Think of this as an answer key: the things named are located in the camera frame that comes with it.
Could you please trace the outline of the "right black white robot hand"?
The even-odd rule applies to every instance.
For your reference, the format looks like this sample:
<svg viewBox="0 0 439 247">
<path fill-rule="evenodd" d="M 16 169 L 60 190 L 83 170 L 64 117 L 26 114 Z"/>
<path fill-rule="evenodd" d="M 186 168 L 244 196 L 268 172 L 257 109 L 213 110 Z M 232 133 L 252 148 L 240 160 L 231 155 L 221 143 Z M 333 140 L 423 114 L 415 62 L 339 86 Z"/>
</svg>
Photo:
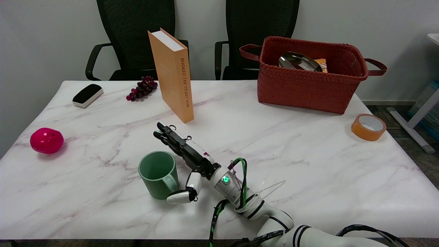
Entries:
<svg viewBox="0 0 439 247">
<path fill-rule="evenodd" d="M 172 192 L 167 197 L 170 204 L 184 204 L 197 201 L 201 192 L 202 178 L 211 180 L 215 172 L 221 168 L 212 156 L 196 144 L 191 136 L 181 136 L 174 125 L 166 126 L 157 123 L 158 131 L 154 132 L 155 138 L 168 146 L 177 156 L 182 157 L 191 169 L 184 190 Z"/>
</svg>

